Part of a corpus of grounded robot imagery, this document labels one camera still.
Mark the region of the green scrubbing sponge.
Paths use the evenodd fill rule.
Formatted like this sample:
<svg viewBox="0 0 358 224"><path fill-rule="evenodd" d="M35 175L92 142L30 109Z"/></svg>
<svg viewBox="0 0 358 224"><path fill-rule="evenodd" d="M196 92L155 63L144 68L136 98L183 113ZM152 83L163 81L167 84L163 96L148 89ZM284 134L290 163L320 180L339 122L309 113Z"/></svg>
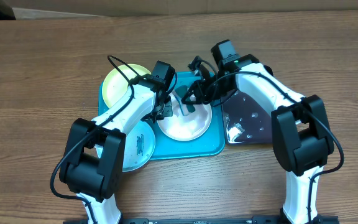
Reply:
<svg viewBox="0 0 358 224"><path fill-rule="evenodd" d="M187 91L188 91L188 87L185 85L179 86L174 90L175 99L179 104L183 116L188 116L191 113L195 112L195 107L193 105L186 105L181 102L181 99L185 97Z"/></svg>

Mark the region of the white plate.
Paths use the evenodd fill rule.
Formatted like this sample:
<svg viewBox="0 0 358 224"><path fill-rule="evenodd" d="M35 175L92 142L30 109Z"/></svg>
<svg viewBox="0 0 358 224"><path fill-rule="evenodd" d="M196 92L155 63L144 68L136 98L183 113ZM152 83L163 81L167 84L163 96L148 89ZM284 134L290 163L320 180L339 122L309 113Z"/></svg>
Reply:
<svg viewBox="0 0 358 224"><path fill-rule="evenodd" d="M170 93L173 115L157 121L161 131L177 141L191 141L203 135L212 121L210 105L184 105L177 91Z"/></svg>

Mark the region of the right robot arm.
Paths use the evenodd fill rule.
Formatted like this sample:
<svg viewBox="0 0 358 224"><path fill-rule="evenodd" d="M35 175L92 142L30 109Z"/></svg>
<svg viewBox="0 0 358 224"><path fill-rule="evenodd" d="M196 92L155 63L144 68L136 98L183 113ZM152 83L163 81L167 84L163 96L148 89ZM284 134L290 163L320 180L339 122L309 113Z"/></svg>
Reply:
<svg viewBox="0 0 358 224"><path fill-rule="evenodd" d="M211 76L195 57L188 67L199 70L201 79L182 103L209 104L234 90L250 96L270 115L273 151L286 172L285 202L272 223L338 223L338 217L322 216L316 209L319 177L327 173L324 166L334 150L322 99L289 89L255 56L239 55L230 40L217 43L211 53L217 71Z"/></svg>

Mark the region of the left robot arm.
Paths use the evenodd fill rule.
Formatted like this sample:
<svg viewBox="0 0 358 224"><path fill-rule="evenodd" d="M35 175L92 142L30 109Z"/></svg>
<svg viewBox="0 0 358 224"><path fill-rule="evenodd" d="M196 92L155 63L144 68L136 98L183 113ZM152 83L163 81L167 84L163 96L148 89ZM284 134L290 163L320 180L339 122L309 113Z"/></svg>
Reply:
<svg viewBox="0 0 358 224"><path fill-rule="evenodd" d="M87 223L121 221L114 194L122 177L127 134L139 121L154 123L172 115L170 85L176 79L175 69L158 61L150 74L128 80L128 91L105 113L72 124L50 189L57 197L82 201Z"/></svg>

